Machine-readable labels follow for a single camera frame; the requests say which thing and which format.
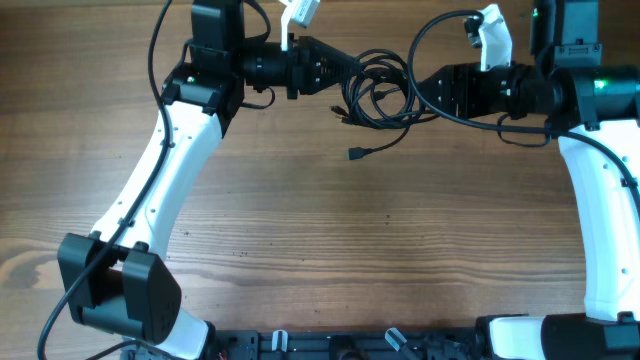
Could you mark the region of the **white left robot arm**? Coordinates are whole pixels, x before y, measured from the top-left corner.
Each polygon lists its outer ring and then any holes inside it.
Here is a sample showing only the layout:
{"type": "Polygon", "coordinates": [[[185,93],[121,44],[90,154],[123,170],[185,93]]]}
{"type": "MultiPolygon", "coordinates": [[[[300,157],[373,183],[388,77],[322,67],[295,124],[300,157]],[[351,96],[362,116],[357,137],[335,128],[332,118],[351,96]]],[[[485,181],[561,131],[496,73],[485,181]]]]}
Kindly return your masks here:
{"type": "Polygon", "coordinates": [[[214,327],[184,310],[165,264],[176,218],[199,172],[244,104],[244,89],[313,95],[360,70],[353,57],[283,31],[247,36],[242,1],[196,1],[192,36],[163,84],[156,129],[122,192],[86,235],[68,234],[57,259],[72,319],[167,359],[203,359],[214,327]]]}

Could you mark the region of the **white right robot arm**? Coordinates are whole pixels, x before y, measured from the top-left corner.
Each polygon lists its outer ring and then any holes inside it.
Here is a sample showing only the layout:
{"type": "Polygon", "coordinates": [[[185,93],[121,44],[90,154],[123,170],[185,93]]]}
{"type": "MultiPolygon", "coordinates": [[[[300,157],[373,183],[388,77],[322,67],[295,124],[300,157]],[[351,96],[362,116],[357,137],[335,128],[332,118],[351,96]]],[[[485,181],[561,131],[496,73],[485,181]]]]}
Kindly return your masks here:
{"type": "Polygon", "coordinates": [[[500,137],[544,117],[569,170],[586,261],[579,314],[497,315],[477,322],[487,359],[635,359],[639,355],[639,70],[606,66],[595,1],[538,1],[531,15],[533,65],[511,60],[499,8],[464,10],[475,64],[408,82],[435,114],[474,128],[497,114],[500,137]]]}

